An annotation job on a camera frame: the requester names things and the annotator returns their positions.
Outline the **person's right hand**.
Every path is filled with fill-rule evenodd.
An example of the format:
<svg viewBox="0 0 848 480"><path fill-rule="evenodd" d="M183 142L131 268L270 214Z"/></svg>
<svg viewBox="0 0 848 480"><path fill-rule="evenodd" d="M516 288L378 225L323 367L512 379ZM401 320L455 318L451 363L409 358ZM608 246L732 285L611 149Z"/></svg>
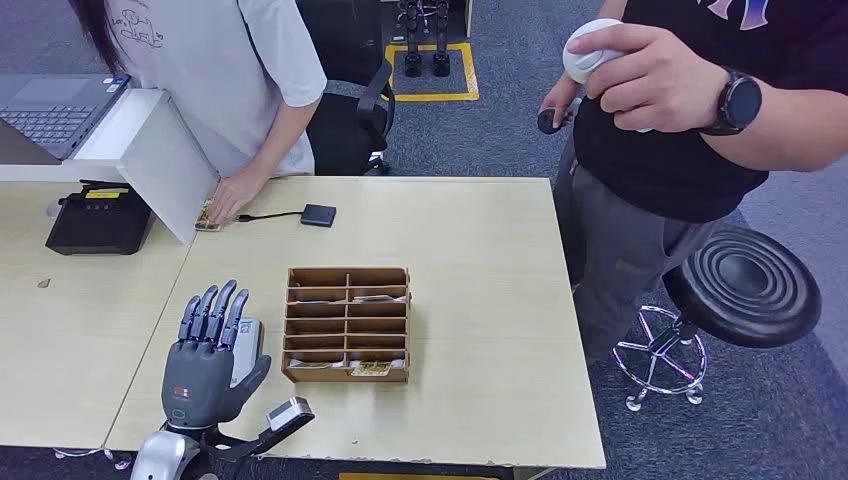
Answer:
<svg viewBox="0 0 848 480"><path fill-rule="evenodd" d="M577 94L580 85L563 73L542 99L537 115L537 127L545 134L553 134L573 120L579 107Z"/></svg>

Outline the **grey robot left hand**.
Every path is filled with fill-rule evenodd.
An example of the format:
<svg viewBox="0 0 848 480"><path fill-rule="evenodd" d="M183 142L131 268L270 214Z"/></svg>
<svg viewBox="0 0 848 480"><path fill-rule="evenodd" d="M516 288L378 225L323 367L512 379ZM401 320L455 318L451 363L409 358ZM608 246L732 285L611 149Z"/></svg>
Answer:
<svg viewBox="0 0 848 480"><path fill-rule="evenodd" d="M249 370L232 382L236 342L247 289L231 279L193 296L180 318L166 359L161 400L164 427L189 432L234 420L265 380L272 358L260 350L248 356Z"/></svg>

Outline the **person's left hand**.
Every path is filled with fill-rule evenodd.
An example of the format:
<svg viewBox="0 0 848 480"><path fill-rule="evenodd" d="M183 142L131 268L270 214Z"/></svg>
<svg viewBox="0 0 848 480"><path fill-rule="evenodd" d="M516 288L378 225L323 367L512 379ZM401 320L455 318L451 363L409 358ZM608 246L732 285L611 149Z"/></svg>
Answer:
<svg viewBox="0 0 848 480"><path fill-rule="evenodd" d="M672 32L653 26L618 24L567 43L575 54L621 51L585 83L587 96L614 115L623 130L676 133L716 120L718 96L729 74L695 54Z"/></svg>
<svg viewBox="0 0 848 480"><path fill-rule="evenodd" d="M207 207L207 218L213 224L224 224L250 203L270 178L268 170L248 165L237 173L223 177Z"/></svg>

